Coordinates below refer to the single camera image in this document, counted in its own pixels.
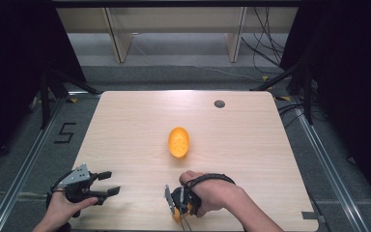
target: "wooden table top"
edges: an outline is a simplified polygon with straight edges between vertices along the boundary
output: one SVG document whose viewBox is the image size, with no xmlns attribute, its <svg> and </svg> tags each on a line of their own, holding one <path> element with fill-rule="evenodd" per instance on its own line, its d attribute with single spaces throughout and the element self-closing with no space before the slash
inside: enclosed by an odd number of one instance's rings
<svg viewBox="0 0 371 232">
<path fill-rule="evenodd" d="M 224 101 L 218 108 L 215 101 Z M 168 135 L 189 135 L 185 159 Z M 112 171 L 91 190 L 121 186 L 103 206 L 82 211 L 73 229 L 183 230 L 171 218 L 164 186 L 179 187 L 187 170 L 224 173 L 286 231 L 316 231 L 313 212 L 287 135 L 268 92 L 123 91 L 102 94 L 73 168 Z M 242 231 L 226 210 L 186 217 L 194 231 Z"/>
</svg>

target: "orange bowl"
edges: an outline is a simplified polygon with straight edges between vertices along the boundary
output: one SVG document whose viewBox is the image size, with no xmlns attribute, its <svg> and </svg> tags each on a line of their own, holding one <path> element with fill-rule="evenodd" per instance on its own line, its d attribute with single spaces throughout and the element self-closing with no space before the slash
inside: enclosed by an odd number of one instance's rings
<svg viewBox="0 0 371 232">
<path fill-rule="evenodd" d="M 183 158 L 188 151 L 189 138 L 184 128 L 174 128 L 168 136 L 168 149 L 175 158 Z"/>
</svg>

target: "person's left hand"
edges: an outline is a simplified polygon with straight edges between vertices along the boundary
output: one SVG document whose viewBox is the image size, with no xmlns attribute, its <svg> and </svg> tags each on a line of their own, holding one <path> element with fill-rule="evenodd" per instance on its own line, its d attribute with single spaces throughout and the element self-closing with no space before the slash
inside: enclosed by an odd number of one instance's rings
<svg viewBox="0 0 371 232">
<path fill-rule="evenodd" d="M 62 189 L 53 192 L 49 207 L 34 232 L 56 231 L 78 211 L 92 206 L 98 202 L 96 197 L 85 199 L 78 203 L 71 203 Z"/>
</svg>

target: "black horizontal bar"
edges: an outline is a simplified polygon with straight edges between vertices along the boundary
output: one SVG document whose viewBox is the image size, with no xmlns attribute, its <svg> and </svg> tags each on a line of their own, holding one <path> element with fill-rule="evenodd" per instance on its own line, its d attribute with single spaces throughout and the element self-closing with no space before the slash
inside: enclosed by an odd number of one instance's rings
<svg viewBox="0 0 371 232">
<path fill-rule="evenodd" d="M 331 0 L 52 0 L 56 8 L 299 7 Z"/>
</svg>

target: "desk leg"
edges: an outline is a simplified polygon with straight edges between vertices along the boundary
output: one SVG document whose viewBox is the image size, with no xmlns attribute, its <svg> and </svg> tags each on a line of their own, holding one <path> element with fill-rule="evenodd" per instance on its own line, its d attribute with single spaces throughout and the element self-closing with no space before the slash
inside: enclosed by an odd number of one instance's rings
<svg viewBox="0 0 371 232">
<path fill-rule="evenodd" d="M 240 49 L 241 37 L 243 36 L 243 24 L 245 23 L 247 7 L 241 7 L 240 13 L 238 14 L 236 32 L 225 33 L 225 42 L 228 46 L 228 54 L 230 56 L 230 61 L 235 63 L 238 58 L 238 51 Z"/>
<path fill-rule="evenodd" d="M 124 28 L 117 20 L 117 17 L 114 15 L 113 8 L 104 8 L 103 14 L 104 19 L 108 24 L 107 28 L 109 30 L 110 39 L 113 43 L 117 63 L 123 63 L 128 56 L 128 49 L 133 35 L 125 32 Z"/>
</svg>

